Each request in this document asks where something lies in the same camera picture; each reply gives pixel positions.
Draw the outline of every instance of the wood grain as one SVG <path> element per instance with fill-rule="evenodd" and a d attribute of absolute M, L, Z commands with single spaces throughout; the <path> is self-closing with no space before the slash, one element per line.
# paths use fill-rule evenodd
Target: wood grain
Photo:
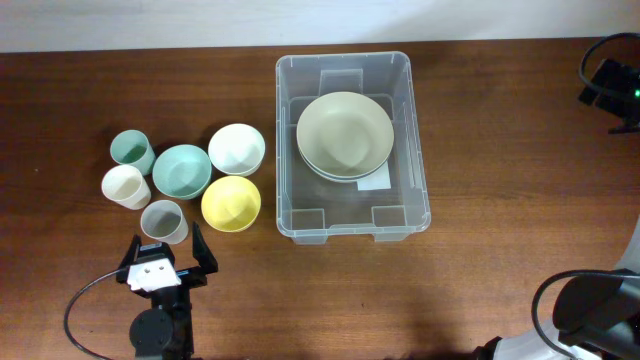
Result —
<path fill-rule="evenodd" d="M 197 356 L 464 353 L 530 329 L 538 284 L 562 270 L 613 267 L 640 214 L 640 138 L 607 135 L 617 120 L 576 100 L 591 42 L 0 55 L 2 357 L 85 358 L 64 336 L 64 307 L 140 232 L 141 211 L 100 192 L 112 138 L 140 129 L 160 153 L 205 147 L 234 122 L 267 141 L 250 177 L 263 207 L 249 230 L 223 234 L 204 225 L 198 201 L 180 202 L 220 262 L 209 286 L 192 292 Z M 275 62 L 382 50 L 412 61 L 432 224 L 395 244 L 352 236 L 295 246 L 275 225 Z M 635 43 L 607 51 L 629 63 L 640 55 Z M 173 247 L 177 267 L 195 264 L 190 245 Z M 131 358 L 129 325 L 147 307 L 125 286 L 102 284 L 78 302 L 72 331 L 94 351 Z"/>

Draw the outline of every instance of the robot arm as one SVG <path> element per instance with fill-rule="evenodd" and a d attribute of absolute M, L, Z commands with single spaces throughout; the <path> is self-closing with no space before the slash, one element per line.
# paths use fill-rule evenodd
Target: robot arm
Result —
<path fill-rule="evenodd" d="M 616 266 L 621 274 L 640 272 L 640 218 L 624 256 Z M 640 359 L 640 280 L 578 276 L 558 296 L 553 322 L 542 329 L 555 345 L 582 360 Z M 475 360 L 567 360 L 545 344 L 535 330 L 496 338 L 474 352 Z"/>

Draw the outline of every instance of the bowl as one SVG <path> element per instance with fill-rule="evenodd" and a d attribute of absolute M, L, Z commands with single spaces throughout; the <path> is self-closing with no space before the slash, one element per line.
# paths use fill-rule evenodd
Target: bowl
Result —
<path fill-rule="evenodd" d="M 231 124 L 211 137 L 208 150 L 216 169 L 228 175 L 249 176 L 262 163 L 265 143 L 255 128 L 246 124 Z"/>
<path fill-rule="evenodd" d="M 216 230 L 238 232 L 258 217 L 261 199 L 258 188 L 240 176 L 226 176 L 213 182 L 202 197 L 202 215 Z"/>
<path fill-rule="evenodd" d="M 314 100 L 300 115 L 296 138 L 316 172 L 354 181 L 378 169 L 393 148 L 393 125 L 375 101 L 351 92 Z"/>
<path fill-rule="evenodd" d="M 153 182 L 163 194 L 189 200 L 204 192 L 211 173 L 211 161 L 204 150 L 193 145 L 178 145 L 158 157 L 153 167 Z"/>

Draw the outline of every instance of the black cable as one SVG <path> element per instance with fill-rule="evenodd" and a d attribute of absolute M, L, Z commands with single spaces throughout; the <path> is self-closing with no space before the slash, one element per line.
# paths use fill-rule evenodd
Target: black cable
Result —
<path fill-rule="evenodd" d="M 545 280 L 542 285 L 536 291 L 536 294 L 533 296 L 533 302 L 531 304 L 531 319 L 533 320 L 533 327 L 536 329 L 538 336 L 544 341 L 547 346 L 549 346 L 552 350 L 568 357 L 569 359 L 578 359 L 569 351 L 559 347 L 554 344 L 553 341 L 549 340 L 547 335 L 545 335 L 544 331 L 542 331 L 542 326 L 540 326 L 540 319 L 538 319 L 538 304 L 540 303 L 540 299 L 542 298 L 542 294 L 544 291 L 551 286 L 551 284 L 556 281 L 576 277 L 576 276 L 592 276 L 592 277 L 604 277 L 604 278 L 613 278 L 613 279 L 640 279 L 640 274 L 623 274 L 612 271 L 601 271 L 601 270 L 571 270 L 561 272 L 559 274 L 553 275 L 552 277 Z"/>
<path fill-rule="evenodd" d="M 126 268 L 122 268 L 122 269 L 118 269 L 118 270 L 114 270 L 108 274 L 104 274 L 102 276 L 100 276 L 99 278 L 93 280 L 92 282 L 88 283 L 85 287 L 83 287 L 82 289 L 80 289 L 80 291 L 78 291 L 75 295 L 73 295 L 73 297 L 71 298 L 71 301 L 69 301 L 69 304 L 67 305 L 67 309 L 64 311 L 64 332 L 67 334 L 67 338 L 69 338 L 69 341 L 71 341 L 71 343 L 73 345 L 75 345 L 75 347 L 77 347 L 80 351 L 84 352 L 85 354 L 96 358 L 96 359 L 102 359 L 102 360 L 111 360 L 110 358 L 106 357 L 106 356 L 102 356 L 100 354 L 96 354 L 93 351 L 87 349 L 86 347 L 82 346 L 74 337 L 73 335 L 71 335 L 71 331 L 69 330 L 69 313 L 71 313 L 71 307 L 73 307 L 73 304 L 76 302 L 76 300 L 78 300 L 78 298 L 80 296 L 82 296 L 82 294 L 84 294 L 87 290 L 89 290 L 93 285 L 101 282 L 102 280 L 108 279 L 114 275 L 116 275 L 117 273 L 119 273 L 120 271 L 124 271 L 126 270 Z"/>
<path fill-rule="evenodd" d="M 625 102 L 640 102 L 640 100 L 638 100 L 637 98 L 635 98 L 633 96 L 629 96 L 628 94 L 624 94 L 624 93 L 621 93 L 619 91 L 607 89 L 607 88 L 604 88 L 602 86 L 596 85 L 596 84 L 592 83 L 591 80 L 587 79 L 587 77 L 584 75 L 584 68 L 587 65 L 587 60 L 589 59 L 589 56 L 591 56 L 591 53 L 593 53 L 597 48 L 599 48 L 602 44 L 608 42 L 609 40 L 614 40 L 614 39 L 619 39 L 619 38 L 626 38 L 626 37 L 640 38 L 640 33 L 625 32 L 625 33 L 613 34 L 613 35 L 606 36 L 606 37 L 600 39 L 597 43 L 593 44 L 593 46 L 591 46 L 589 48 L 589 50 L 587 50 L 587 52 L 584 53 L 584 56 L 582 57 L 582 61 L 580 62 L 580 68 L 578 69 L 578 76 L 580 76 L 580 80 L 582 80 L 582 82 L 589 89 L 591 89 L 591 90 L 593 90 L 595 92 L 598 92 L 600 94 L 603 94 L 603 95 L 606 95 L 606 96 L 610 96 L 610 97 L 613 97 L 613 98 L 616 98 L 618 100 L 622 100 L 622 101 L 625 101 Z"/>

